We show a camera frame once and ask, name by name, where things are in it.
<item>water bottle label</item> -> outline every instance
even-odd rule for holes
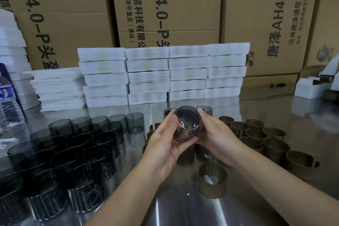
[[[14,90],[12,87],[0,88],[0,100],[10,99],[11,97],[15,97]]]

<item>stainless steel table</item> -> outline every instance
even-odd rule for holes
[[[208,105],[214,117],[228,115],[235,120],[255,118],[266,126],[277,127],[287,133],[286,142],[293,150],[314,154],[320,161],[321,170],[317,181],[309,182],[316,188],[339,199],[339,107],[320,99],[307,100],[293,96],[294,86],[282,88],[243,89],[240,97],[183,100],[157,104],[125,107],[85,108],[68,111],[40,113],[40,107],[29,110],[29,128],[14,137],[25,141],[36,130],[61,118],[74,119],[89,115],[110,116],[116,113],[144,114],[146,133],[148,126],[163,120],[163,110],[184,104]],[[107,180],[112,193],[125,176],[135,167],[142,156],[145,132],[125,134],[118,157],[118,171]],[[220,199],[209,199],[198,191],[197,169],[201,162],[184,157],[177,163],[168,179],[159,188],[143,225],[287,225],[282,217],[264,198],[233,168],[222,165],[228,174],[227,193]],[[75,215],[70,208],[44,225],[82,225],[92,213]],[[38,225],[31,217],[17,225]]]

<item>left hand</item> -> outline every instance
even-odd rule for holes
[[[146,170],[158,180],[159,185],[168,177],[179,155],[198,140],[193,137],[181,143],[173,139],[179,123],[178,117],[173,114],[174,111],[175,109],[168,114],[152,134],[141,159]]]

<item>plastic water bottle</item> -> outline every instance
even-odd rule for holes
[[[15,94],[11,83],[4,77],[0,76],[0,124],[5,127],[12,127],[23,124],[25,117],[16,101]]]

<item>forearm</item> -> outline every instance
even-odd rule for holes
[[[336,225],[339,201],[295,177],[263,155],[243,146],[234,167],[290,225]]]
[[[139,226],[157,189],[141,160],[85,226]]]

